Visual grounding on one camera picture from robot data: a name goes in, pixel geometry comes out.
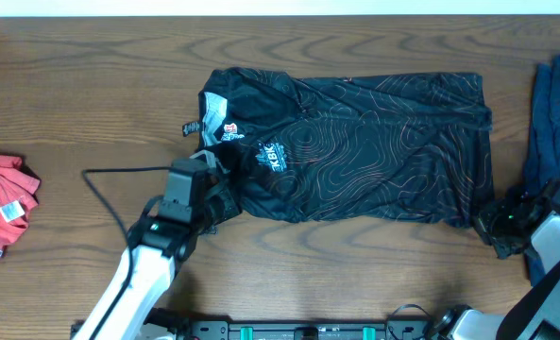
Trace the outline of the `black patterned shirt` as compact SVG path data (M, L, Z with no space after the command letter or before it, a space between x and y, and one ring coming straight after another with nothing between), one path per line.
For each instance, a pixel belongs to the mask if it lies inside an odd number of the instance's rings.
M475 73L212 72L197 133L239 205L291 223L371 216L466 228L494 196L492 112Z

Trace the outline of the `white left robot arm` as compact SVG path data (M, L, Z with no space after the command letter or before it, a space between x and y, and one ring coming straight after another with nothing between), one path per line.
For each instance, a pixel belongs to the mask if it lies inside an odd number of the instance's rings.
M150 198L123 233L126 249L103 296L73 339L135 339L154 305L195 251L198 237L242 210L227 170L209 151L177 159L165 171L164 193Z

